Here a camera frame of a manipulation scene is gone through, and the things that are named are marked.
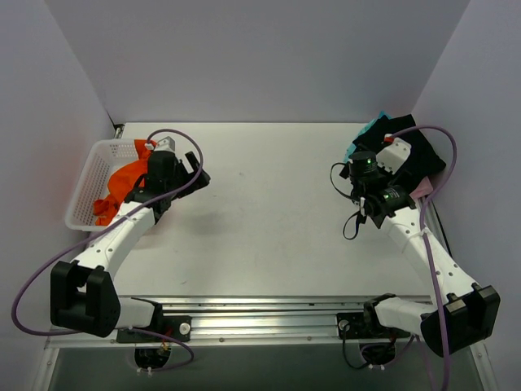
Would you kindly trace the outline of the orange t shirt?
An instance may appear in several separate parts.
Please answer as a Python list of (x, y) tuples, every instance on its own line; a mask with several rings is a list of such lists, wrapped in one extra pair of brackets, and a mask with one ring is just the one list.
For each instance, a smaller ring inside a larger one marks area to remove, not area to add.
[(96, 226), (109, 225), (117, 215), (125, 197), (134, 188), (137, 180), (147, 173), (147, 161), (151, 155), (151, 150), (145, 147), (146, 142), (145, 139), (134, 140), (134, 150), (138, 154), (137, 160), (118, 169), (109, 178), (107, 184), (108, 195), (103, 199), (97, 199), (93, 203), (93, 213), (97, 218)]

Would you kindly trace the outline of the black t shirt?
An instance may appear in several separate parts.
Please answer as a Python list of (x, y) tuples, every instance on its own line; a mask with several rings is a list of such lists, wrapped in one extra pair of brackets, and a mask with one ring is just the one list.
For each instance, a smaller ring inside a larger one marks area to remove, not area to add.
[(393, 118), (381, 112), (360, 130), (344, 159), (355, 152), (373, 152), (379, 172), (390, 184), (403, 187), (415, 200), (428, 196), (433, 192), (431, 177), (444, 171), (446, 163), (418, 130), (399, 136), (393, 143), (387, 140), (394, 133), (415, 126), (410, 114)]

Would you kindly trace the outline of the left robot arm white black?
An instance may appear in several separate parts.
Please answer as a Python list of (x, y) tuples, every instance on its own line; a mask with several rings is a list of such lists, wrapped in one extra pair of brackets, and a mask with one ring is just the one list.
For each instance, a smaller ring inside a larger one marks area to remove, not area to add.
[(160, 304), (122, 297), (113, 279), (141, 237), (180, 199), (210, 182), (193, 152), (181, 160), (172, 151), (153, 151), (147, 171), (127, 193), (104, 233), (72, 261), (59, 261), (50, 273), (50, 320), (53, 325), (106, 337), (134, 328), (145, 341), (164, 331)]

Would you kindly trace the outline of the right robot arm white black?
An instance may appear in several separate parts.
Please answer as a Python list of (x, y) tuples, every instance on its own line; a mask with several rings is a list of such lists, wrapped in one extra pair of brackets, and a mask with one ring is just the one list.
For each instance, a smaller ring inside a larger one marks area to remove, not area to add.
[(478, 284), (451, 258), (407, 191), (389, 184), (379, 171), (375, 153), (353, 153), (343, 174), (352, 184), (349, 197), (359, 208), (356, 224), (371, 220), (431, 289), (429, 305), (393, 293), (368, 300), (361, 316), (364, 331), (380, 336), (398, 329), (418, 335), (440, 357), (489, 338), (501, 302), (498, 292)]

